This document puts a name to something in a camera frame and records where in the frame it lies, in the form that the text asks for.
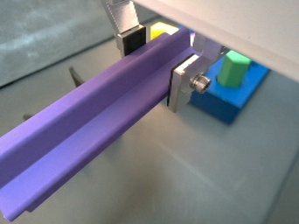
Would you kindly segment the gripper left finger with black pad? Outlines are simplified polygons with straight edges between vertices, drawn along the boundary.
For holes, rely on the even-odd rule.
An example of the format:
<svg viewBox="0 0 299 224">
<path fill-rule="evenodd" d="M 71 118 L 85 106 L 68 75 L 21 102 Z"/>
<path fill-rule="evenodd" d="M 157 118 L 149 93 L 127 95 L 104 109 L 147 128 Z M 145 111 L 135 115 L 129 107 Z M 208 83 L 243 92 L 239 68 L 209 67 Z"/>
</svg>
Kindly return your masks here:
<svg viewBox="0 0 299 224">
<path fill-rule="evenodd" d="M 145 28 L 139 24 L 135 3 L 131 0 L 100 0 L 116 37 L 116 47 L 127 56 L 145 44 Z"/>
</svg>

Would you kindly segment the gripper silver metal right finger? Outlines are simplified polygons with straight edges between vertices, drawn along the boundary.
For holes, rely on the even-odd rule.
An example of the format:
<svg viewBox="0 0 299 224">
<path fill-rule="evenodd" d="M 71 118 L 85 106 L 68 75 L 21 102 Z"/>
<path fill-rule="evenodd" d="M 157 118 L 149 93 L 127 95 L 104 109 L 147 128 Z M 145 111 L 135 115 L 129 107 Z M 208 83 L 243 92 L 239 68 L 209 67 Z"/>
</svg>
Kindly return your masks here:
<svg viewBox="0 0 299 224">
<path fill-rule="evenodd" d="M 167 98 L 167 107 L 172 112 L 188 103 L 192 91 L 200 94 L 207 91 L 211 79 L 205 73 L 229 51 L 225 46 L 199 33 L 191 36 L 191 49 L 188 57 L 172 69 Z"/>
</svg>

